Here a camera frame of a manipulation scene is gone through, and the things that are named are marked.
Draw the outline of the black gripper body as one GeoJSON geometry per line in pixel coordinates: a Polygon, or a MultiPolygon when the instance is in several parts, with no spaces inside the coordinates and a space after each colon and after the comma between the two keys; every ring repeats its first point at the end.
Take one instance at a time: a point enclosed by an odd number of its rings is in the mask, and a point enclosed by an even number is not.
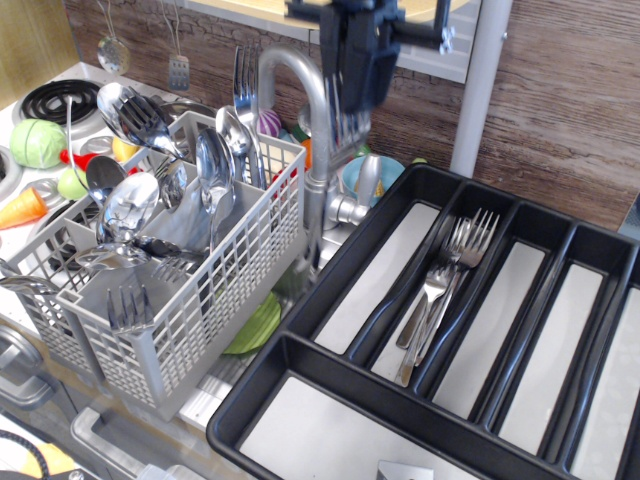
{"type": "Polygon", "coordinates": [[[397,1],[285,5],[287,17],[319,26],[323,74],[336,78],[335,92],[346,113],[371,111],[385,101],[402,46],[441,54],[452,49],[449,1],[437,1],[434,18],[425,24],[408,21],[397,1]]]}

